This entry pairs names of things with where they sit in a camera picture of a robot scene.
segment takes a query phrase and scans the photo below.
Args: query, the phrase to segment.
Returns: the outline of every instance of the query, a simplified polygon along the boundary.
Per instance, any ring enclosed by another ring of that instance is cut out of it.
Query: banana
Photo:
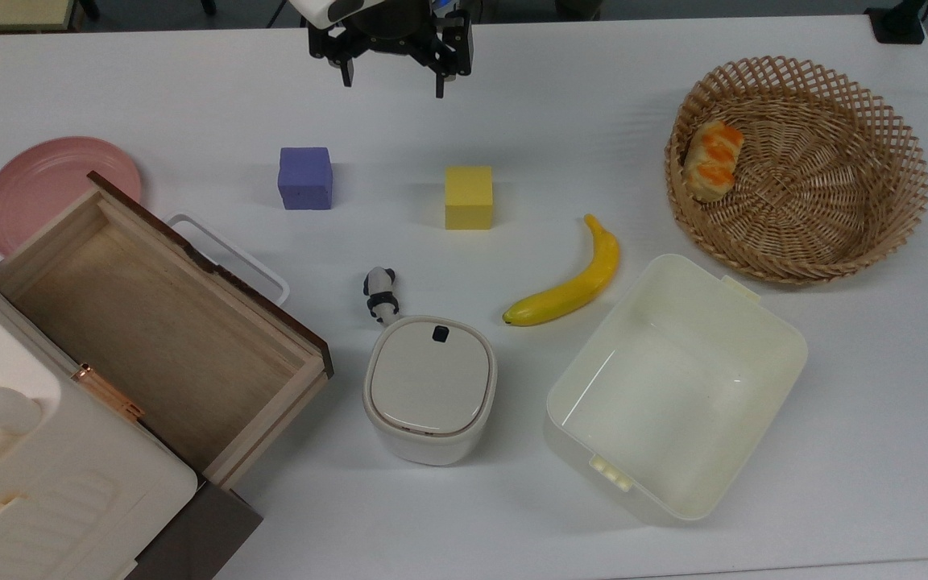
[[[596,298],[618,271],[618,239],[605,230],[592,214],[586,213],[586,226],[593,234],[593,259],[582,274],[538,294],[523,298],[503,313],[503,322],[513,326],[532,326],[577,311]]]

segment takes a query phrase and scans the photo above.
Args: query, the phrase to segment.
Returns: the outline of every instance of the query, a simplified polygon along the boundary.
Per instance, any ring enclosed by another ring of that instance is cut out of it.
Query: black button
[[[449,337],[450,330],[445,326],[436,326],[435,330],[432,331],[432,339],[435,342],[446,342],[446,337]]]

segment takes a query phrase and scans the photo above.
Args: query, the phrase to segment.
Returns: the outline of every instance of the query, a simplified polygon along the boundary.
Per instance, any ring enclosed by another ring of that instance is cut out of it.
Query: black cable
[[[281,0],[281,3],[277,5],[277,10],[274,10],[274,15],[271,17],[271,21],[267,23],[267,28],[274,26],[274,21],[277,20],[277,15],[281,14],[281,8],[284,8],[284,5],[288,3],[288,0]]]

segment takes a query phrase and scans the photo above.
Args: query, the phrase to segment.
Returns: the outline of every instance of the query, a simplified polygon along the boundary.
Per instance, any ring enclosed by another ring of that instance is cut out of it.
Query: toy bread
[[[744,135],[722,121],[710,121],[693,134],[682,179],[697,201],[722,199],[735,184],[736,158]]]

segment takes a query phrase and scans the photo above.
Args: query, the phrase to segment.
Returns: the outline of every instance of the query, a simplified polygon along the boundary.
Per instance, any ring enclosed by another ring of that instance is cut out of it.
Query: yellow cube
[[[446,168],[446,229],[493,227],[493,168]]]

